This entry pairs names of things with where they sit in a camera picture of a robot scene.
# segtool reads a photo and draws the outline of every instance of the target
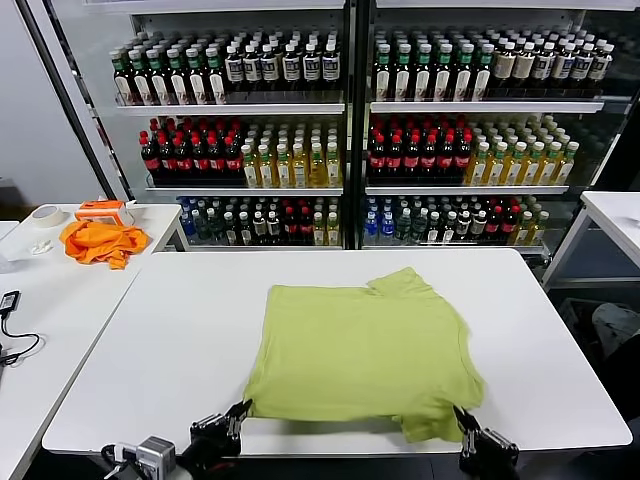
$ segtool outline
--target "table leg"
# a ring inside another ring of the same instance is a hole
[[[578,246],[580,238],[582,238],[582,235],[587,231],[590,224],[591,218],[587,214],[587,209],[586,207],[582,207],[582,210],[580,210],[575,222],[571,225],[567,236],[562,240],[560,248],[558,248],[558,251],[554,255],[551,265],[549,265],[547,271],[544,272],[542,277],[542,288],[544,288],[545,291],[548,292],[553,288],[553,282],[556,280],[558,275],[560,275],[562,268]]]

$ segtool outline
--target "bottle label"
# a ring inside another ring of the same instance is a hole
[[[509,167],[509,171],[507,172],[507,178],[504,181],[505,185],[515,185],[516,178],[518,178],[518,173],[520,173],[521,165],[519,163],[514,163]]]
[[[340,177],[339,177],[339,168],[335,163],[330,163],[327,165],[327,173],[329,175],[329,186],[330,187],[339,187],[340,186]]]
[[[231,83],[239,83],[244,80],[244,69],[242,68],[242,60],[230,60],[225,59],[224,61],[226,70],[227,70],[227,78]]]
[[[553,64],[553,69],[551,71],[551,77],[556,79],[565,79],[569,76],[569,72],[571,71],[571,67],[573,66],[573,62],[575,57],[565,57],[563,55],[558,55],[556,58],[556,62]]]
[[[513,72],[511,76],[513,78],[525,79],[529,78],[531,69],[533,68],[534,56],[518,55],[516,63],[513,66]]]
[[[471,72],[463,70],[458,73],[456,80],[456,87],[453,91],[453,101],[462,102],[467,95],[467,86],[469,85],[469,79],[471,78]]]
[[[262,165],[260,167],[260,173],[262,174],[262,186],[264,188],[273,188],[273,179],[271,178],[271,167],[269,165]]]
[[[247,178],[248,188],[256,188],[258,186],[258,177],[256,176],[255,167],[244,167],[244,176]]]
[[[593,57],[578,55],[576,61],[573,63],[570,77],[574,80],[584,80],[587,78],[592,63]]]
[[[227,240],[229,240],[229,245],[233,246],[236,244],[236,232],[233,230],[227,230]]]
[[[549,185],[549,180],[551,179],[551,174],[556,168],[555,163],[547,163],[542,170],[542,174],[538,179],[538,185]]]
[[[189,99],[187,98],[187,88],[184,85],[184,79],[180,75],[172,75],[171,83],[173,89],[176,92],[176,100],[180,105],[189,105]]]
[[[404,102],[407,96],[407,86],[409,85],[409,72],[401,71],[396,75],[396,102]]]
[[[191,75],[191,86],[193,87],[193,93],[196,97],[196,103],[198,105],[205,105],[207,103],[207,94],[204,91],[204,82],[200,75]]]
[[[569,176],[569,172],[573,168],[573,163],[565,163],[561,168],[560,172],[558,172],[558,178],[554,182],[554,185],[564,185],[567,181],[567,177]]]
[[[278,165],[278,175],[280,175],[280,186],[289,188],[289,167],[286,165]]]
[[[136,82],[136,86],[140,92],[142,102],[145,105],[153,105],[153,96],[151,95],[151,89],[149,88],[147,79],[138,75],[134,78],[134,81]]]
[[[449,84],[449,72],[443,70],[436,75],[436,85],[433,92],[433,101],[441,102],[447,94],[447,85]]]
[[[169,92],[167,91],[167,85],[164,83],[164,78],[159,75],[154,75],[151,77],[151,82],[158,94],[160,105],[169,105]]]
[[[418,157],[404,157],[402,163],[406,168],[415,168],[418,166]]]
[[[482,175],[484,174],[484,169],[487,165],[485,163],[478,163],[475,167],[473,167],[473,174],[471,176],[471,181],[469,185],[477,186],[480,185],[482,180]]]
[[[278,59],[276,57],[273,58],[263,58],[260,61],[260,66],[262,67],[262,78],[267,82],[275,82],[280,78],[278,72]]]
[[[413,97],[414,102],[424,102],[427,98],[427,89],[429,88],[429,72],[418,72],[416,76],[416,88],[415,95]]]
[[[293,173],[296,176],[296,188],[305,188],[307,177],[304,174],[304,167],[293,167]]]
[[[524,172],[524,178],[522,179],[522,185],[531,185],[533,183],[533,177],[538,173],[538,164],[532,163],[527,167],[527,171]]]
[[[304,79],[308,82],[320,80],[320,57],[304,57]]]
[[[376,102],[384,102],[389,90],[389,72],[380,71],[376,75]]]
[[[487,181],[487,185],[495,186],[498,184],[498,180],[500,179],[500,174],[502,173],[503,165],[501,163],[496,163],[491,167],[491,171],[489,172],[489,180]]]
[[[422,168],[432,168],[436,163],[436,157],[420,157],[420,166]]]
[[[427,233],[427,243],[436,243],[438,239],[438,230],[429,230]]]
[[[340,59],[338,57],[322,58],[322,78],[333,82],[340,78]]]
[[[133,105],[131,89],[129,88],[129,82],[127,82],[127,79],[123,77],[116,77],[114,80],[116,82],[116,87],[118,87],[120,98],[122,98],[122,103],[125,105]]]
[[[218,73],[212,73],[209,75],[209,83],[211,83],[211,89],[213,90],[213,98],[218,105],[224,105],[226,102],[224,97],[224,83],[222,82],[222,75]]]
[[[482,70],[476,76],[476,83],[473,86],[473,96],[471,100],[478,102],[484,98],[484,92],[487,90],[487,83],[491,73],[489,70]]]
[[[249,230],[242,231],[242,243],[251,245],[251,232]]]
[[[300,59],[287,58],[282,59],[284,65],[284,79],[288,82],[296,82],[300,80]]]

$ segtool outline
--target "juice bottle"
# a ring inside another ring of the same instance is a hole
[[[533,178],[538,173],[540,158],[544,150],[544,143],[534,142],[529,155],[522,162],[520,174],[516,178],[516,185],[533,185]]]
[[[327,186],[327,166],[322,154],[322,145],[314,143],[311,145],[311,165],[309,180],[312,187],[324,188]]]
[[[561,148],[562,144],[560,142],[551,142],[551,144],[547,146],[547,154],[542,159],[538,173],[533,179],[534,185],[549,185],[551,175],[560,163],[558,156]]]

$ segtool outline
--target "water bottle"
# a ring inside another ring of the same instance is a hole
[[[376,245],[378,243],[378,220],[375,212],[368,212],[364,221],[364,245]]]
[[[380,245],[392,245],[393,234],[393,214],[391,212],[385,212],[380,227]]]

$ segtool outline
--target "orange cloth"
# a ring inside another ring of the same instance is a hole
[[[145,249],[149,237],[136,227],[81,221],[67,225],[60,241],[65,253],[79,263],[106,261],[113,269],[123,269],[129,255]]]

